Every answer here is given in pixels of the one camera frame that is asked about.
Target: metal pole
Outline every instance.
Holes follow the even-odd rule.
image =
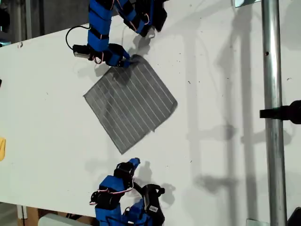
[[[282,106],[278,0],[262,0],[265,109]],[[271,226],[286,226],[283,123],[266,119],[266,141]]]
[[[26,0],[26,29],[27,39],[32,39],[32,5],[31,0]]]

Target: striped cloth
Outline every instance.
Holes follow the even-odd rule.
[[[177,101],[149,63],[134,55],[129,68],[111,67],[84,95],[124,154],[175,111]]]

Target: yellow object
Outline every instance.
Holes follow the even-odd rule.
[[[5,143],[6,139],[0,138],[0,161],[2,161],[5,156]]]

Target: white tabletop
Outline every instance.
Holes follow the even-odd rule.
[[[299,2],[281,1],[284,104],[301,94]],[[269,221],[261,4],[170,0],[166,10],[150,48],[141,41],[137,49],[139,37],[119,17],[112,21],[110,42],[143,55],[178,101],[174,114],[124,155],[83,98],[108,66],[74,57],[66,31],[0,49],[0,136],[7,139],[0,202],[95,216],[91,193],[119,162],[139,157],[137,180],[166,188],[160,201],[167,226]],[[71,45],[86,41],[86,30],[70,33]],[[301,205],[301,127],[284,128],[290,215]],[[135,198],[125,195],[122,207]]]

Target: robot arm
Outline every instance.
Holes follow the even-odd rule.
[[[130,55],[121,45],[109,44],[114,6],[123,17],[124,23],[145,37],[152,26],[157,31],[161,31],[167,17],[163,8],[164,1],[137,0],[134,9],[128,0],[90,0],[88,44],[86,46],[74,45],[72,48],[74,55],[94,60],[97,64],[106,62],[110,66],[128,67]]]
[[[131,159],[117,165],[114,176],[107,176],[99,189],[91,196],[91,205],[95,206],[96,219],[100,226],[149,225],[160,226],[165,217],[161,211],[158,197],[165,192],[158,185],[146,185],[141,188],[133,180],[134,172],[140,160]],[[126,193],[136,189],[142,199],[122,214],[120,199]]]

